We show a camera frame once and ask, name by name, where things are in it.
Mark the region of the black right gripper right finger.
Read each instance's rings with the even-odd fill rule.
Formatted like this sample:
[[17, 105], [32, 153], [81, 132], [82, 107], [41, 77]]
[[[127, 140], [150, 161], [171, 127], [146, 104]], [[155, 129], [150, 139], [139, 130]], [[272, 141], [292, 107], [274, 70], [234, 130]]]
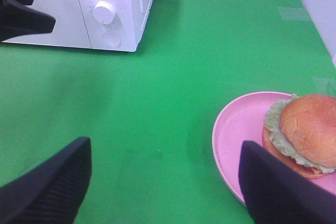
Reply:
[[335, 223], [335, 195], [253, 141], [242, 144], [238, 180], [254, 223]]

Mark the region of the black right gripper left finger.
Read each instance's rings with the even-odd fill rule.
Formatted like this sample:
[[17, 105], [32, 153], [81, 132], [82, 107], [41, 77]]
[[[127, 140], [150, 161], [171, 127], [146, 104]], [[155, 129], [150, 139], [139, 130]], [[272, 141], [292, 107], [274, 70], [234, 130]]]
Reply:
[[74, 223], [91, 174], [91, 140], [79, 137], [1, 187], [1, 223]]

